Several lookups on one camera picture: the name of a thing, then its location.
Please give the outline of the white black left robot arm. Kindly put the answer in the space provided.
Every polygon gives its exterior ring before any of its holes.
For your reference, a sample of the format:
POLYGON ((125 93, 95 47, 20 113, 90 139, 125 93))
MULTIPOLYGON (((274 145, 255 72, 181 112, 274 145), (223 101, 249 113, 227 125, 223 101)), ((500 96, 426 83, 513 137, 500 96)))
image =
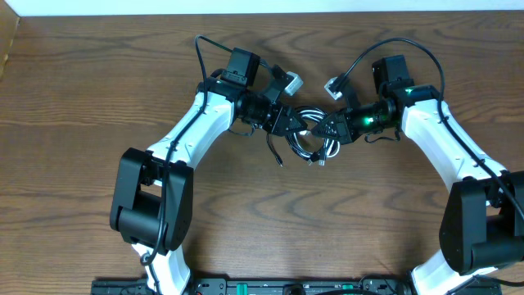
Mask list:
POLYGON ((138 252, 153 293, 181 294, 191 278, 182 243, 202 157, 235 120, 281 137, 305 130, 296 111, 278 100, 302 84, 298 74, 234 48, 226 68, 203 75, 192 106, 167 135, 120 158, 110 227, 138 252))

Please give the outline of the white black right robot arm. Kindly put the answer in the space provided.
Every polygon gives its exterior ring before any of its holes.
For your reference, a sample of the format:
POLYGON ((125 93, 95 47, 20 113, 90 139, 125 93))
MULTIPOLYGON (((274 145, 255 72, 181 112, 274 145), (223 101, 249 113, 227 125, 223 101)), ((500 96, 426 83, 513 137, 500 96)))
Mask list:
POLYGON ((449 192, 440 226, 440 249, 410 273, 412 294, 453 294, 489 273, 523 260, 523 173, 487 156, 460 127, 441 92, 417 85, 404 56, 372 65, 379 99, 362 105, 345 74, 325 90, 347 106, 322 119, 314 135, 353 143, 392 128, 422 150, 449 192))

